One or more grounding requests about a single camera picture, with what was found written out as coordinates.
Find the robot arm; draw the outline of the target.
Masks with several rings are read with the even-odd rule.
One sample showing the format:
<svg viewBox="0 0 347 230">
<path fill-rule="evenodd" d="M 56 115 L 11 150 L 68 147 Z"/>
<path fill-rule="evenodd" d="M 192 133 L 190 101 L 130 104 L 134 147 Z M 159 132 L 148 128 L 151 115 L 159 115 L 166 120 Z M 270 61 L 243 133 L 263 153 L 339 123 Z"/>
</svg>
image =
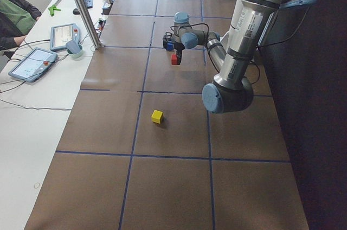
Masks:
<svg viewBox="0 0 347 230">
<path fill-rule="evenodd" d="M 171 59 L 179 65 L 182 51 L 205 46 L 218 73 L 202 90 L 205 108 L 212 113 L 236 112 L 246 109 L 253 100 L 253 89 L 245 77 L 246 69 L 260 41 L 271 27 L 272 14 L 278 10 L 310 5 L 317 0 L 236 0 L 229 31 L 220 37 L 214 31 L 196 30 L 186 12 L 174 16 L 171 43 L 176 55 Z"/>
</svg>

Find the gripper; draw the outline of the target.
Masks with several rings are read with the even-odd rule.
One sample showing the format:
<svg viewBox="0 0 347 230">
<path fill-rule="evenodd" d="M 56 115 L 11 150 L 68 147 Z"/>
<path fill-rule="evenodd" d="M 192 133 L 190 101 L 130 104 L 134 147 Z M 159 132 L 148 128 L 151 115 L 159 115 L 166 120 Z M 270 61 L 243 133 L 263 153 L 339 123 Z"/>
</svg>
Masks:
<svg viewBox="0 0 347 230">
<path fill-rule="evenodd" d="M 180 65 L 182 61 L 182 51 L 185 49 L 182 43 L 175 43 L 175 51 L 177 54 L 177 64 Z"/>
</svg>

